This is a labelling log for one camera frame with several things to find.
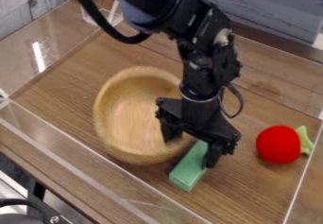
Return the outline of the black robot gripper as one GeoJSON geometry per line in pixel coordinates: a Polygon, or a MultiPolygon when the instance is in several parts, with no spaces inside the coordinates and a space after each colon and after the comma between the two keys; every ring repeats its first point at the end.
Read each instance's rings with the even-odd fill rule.
{"type": "Polygon", "coordinates": [[[226,118],[235,118],[243,109],[230,115],[223,108],[223,90],[211,97],[158,97],[155,117],[160,122],[166,143],[190,134],[209,145],[203,157],[206,168],[214,168],[222,155],[234,154],[242,134],[226,118]]]}

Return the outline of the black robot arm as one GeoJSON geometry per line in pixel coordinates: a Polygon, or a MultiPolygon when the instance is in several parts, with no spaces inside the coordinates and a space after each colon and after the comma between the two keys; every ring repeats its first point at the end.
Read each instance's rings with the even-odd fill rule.
{"type": "Polygon", "coordinates": [[[223,95],[239,92],[233,81],[243,64],[235,49],[231,19],[209,0],[120,0],[127,23],[138,30],[124,35],[107,21],[94,0],[78,0],[102,30],[119,42],[136,44],[154,33],[176,42],[183,63],[181,98],[156,99],[163,140],[187,133],[207,143],[202,165],[213,168],[235,151],[242,134],[229,120],[223,95]]]}

